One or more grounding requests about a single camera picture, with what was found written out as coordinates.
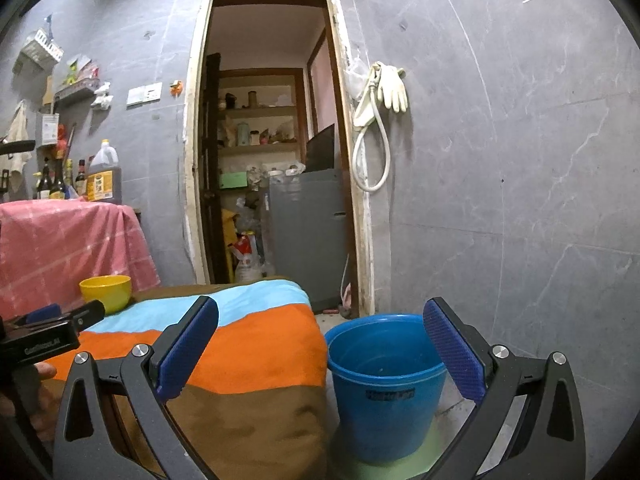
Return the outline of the person's left hand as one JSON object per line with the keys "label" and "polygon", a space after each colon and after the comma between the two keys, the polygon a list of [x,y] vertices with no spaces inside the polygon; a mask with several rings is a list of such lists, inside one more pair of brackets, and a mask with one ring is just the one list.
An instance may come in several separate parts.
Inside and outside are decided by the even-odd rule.
{"label": "person's left hand", "polygon": [[44,382],[55,375],[55,366],[47,362],[25,367],[15,374],[17,399],[26,402],[30,424],[39,440],[47,444],[54,441],[60,398]]}

